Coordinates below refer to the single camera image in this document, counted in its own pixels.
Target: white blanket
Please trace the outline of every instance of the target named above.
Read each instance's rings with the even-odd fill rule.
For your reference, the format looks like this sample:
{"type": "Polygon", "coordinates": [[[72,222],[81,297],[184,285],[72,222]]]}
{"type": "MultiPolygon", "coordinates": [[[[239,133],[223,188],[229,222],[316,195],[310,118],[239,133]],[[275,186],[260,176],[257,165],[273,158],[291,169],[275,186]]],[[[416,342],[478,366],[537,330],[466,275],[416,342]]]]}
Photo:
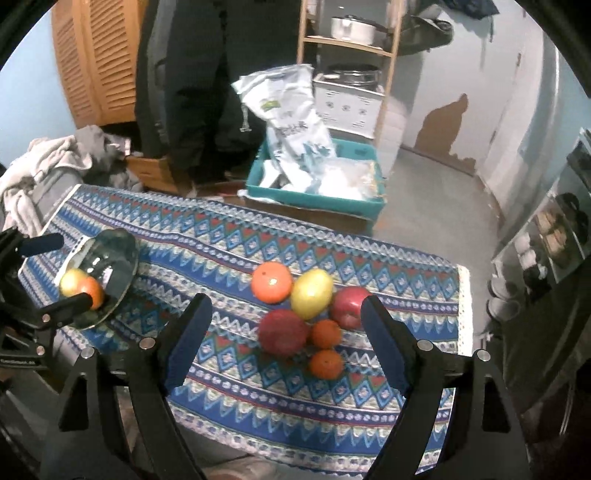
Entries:
{"type": "Polygon", "coordinates": [[[0,177],[0,199],[7,213],[3,230],[16,226],[29,236],[39,235],[43,226],[29,197],[33,188],[54,168],[73,168],[83,174],[91,166],[91,156],[78,153],[74,135],[33,140],[27,153],[14,160],[0,177]]]}

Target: screw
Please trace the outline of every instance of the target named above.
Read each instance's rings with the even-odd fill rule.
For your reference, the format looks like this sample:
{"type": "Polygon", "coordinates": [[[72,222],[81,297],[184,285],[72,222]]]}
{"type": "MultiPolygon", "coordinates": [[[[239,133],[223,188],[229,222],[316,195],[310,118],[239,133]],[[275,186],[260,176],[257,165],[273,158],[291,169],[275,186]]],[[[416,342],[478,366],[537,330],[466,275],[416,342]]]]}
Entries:
{"type": "Polygon", "coordinates": [[[417,342],[417,347],[419,347],[424,352],[433,350],[433,344],[429,340],[419,340],[417,342]]]}
{"type": "Polygon", "coordinates": [[[486,350],[478,350],[477,356],[483,362],[488,362],[491,359],[491,355],[486,350]]]}
{"type": "Polygon", "coordinates": [[[142,350],[150,350],[154,345],[156,345],[156,340],[152,337],[142,338],[139,342],[139,347],[142,350]]]}
{"type": "Polygon", "coordinates": [[[95,349],[93,349],[91,346],[86,347],[84,350],[82,350],[80,352],[80,356],[86,360],[88,360],[94,354],[95,354],[95,349]]]}

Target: zigzag pattern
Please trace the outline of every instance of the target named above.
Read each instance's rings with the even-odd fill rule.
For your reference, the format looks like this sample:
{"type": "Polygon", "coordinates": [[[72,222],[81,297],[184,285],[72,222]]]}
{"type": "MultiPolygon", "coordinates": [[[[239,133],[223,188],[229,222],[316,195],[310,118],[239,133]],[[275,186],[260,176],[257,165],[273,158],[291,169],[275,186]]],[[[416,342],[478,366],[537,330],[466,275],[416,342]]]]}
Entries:
{"type": "MultiPolygon", "coordinates": [[[[140,245],[132,288],[107,325],[66,328],[62,337],[74,351],[87,345],[121,350],[124,340],[157,335],[196,293],[207,294],[212,323],[170,401],[188,428],[245,452],[328,473],[363,474],[404,404],[362,331],[343,335],[337,351],[346,370],[332,382],[310,375],[311,351],[287,362],[261,353],[258,322],[269,306],[249,285],[263,261],[280,261],[296,276],[320,267],[338,285],[363,285],[416,337],[457,351],[459,276],[446,260],[253,210],[151,193],[81,186],[48,227],[64,235],[64,248],[27,259],[19,273],[34,301],[57,300],[53,278],[82,235],[117,227],[140,245]]],[[[445,390],[420,469],[436,463],[452,406],[453,391],[445,390]]]]}

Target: closet door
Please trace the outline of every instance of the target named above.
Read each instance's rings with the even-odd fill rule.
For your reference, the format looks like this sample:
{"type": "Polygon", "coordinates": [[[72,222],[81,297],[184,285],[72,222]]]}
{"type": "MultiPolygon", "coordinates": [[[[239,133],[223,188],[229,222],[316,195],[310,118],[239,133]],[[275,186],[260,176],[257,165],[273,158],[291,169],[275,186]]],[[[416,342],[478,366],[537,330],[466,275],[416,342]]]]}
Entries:
{"type": "Polygon", "coordinates": [[[135,120],[135,67],[139,46],[138,0],[74,0],[87,68],[100,107],[99,125],[135,120]]]}
{"type": "Polygon", "coordinates": [[[81,128],[99,123],[100,107],[92,89],[89,71],[80,62],[86,53],[82,38],[76,35],[77,29],[74,28],[73,1],[77,0],[59,0],[55,4],[51,12],[51,24],[61,85],[74,123],[81,128]]]}

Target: white crate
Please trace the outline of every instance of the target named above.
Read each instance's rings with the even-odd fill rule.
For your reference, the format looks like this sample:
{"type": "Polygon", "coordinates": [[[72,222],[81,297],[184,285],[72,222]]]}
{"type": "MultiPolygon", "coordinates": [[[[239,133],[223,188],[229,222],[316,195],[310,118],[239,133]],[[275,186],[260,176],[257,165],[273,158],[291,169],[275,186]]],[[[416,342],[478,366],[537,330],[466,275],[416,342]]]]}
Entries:
{"type": "Polygon", "coordinates": [[[384,89],[377,92],[340,85],[323,80],[320,73],[314,79],[316,111],[326,126],[333,130],[374,138],[384,89]]]}

